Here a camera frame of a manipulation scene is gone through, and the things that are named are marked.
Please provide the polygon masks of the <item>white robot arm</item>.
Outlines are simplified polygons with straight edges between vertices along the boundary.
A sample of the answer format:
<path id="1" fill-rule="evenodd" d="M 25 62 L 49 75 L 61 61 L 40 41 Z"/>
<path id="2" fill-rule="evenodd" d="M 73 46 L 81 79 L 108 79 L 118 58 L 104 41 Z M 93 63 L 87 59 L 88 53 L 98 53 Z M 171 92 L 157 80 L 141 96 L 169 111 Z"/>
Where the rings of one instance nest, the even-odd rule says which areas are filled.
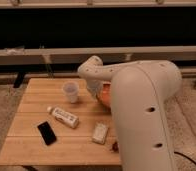
<path id="1" fill-rule="evenodd" d="M 167 60 L 105 65 L 92 56 L 78 68 L 97 95 L 110 83 L 110 108 L 123 171 L 177 171 L 164 102 L 181 87 L 179 68 Z"/>

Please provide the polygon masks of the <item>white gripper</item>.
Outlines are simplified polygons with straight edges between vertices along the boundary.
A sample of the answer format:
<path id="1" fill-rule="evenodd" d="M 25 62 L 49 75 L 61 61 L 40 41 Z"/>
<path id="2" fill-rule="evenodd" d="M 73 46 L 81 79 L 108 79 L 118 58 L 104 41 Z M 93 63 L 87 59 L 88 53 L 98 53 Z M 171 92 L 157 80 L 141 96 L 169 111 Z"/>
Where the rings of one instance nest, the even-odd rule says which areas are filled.
<path id="1" fill-rule="evenodd" d="M 87 90 L 93 97 L 96 97 L 103 88 L 103 83 L 99 80 L 87 80 Z"/>

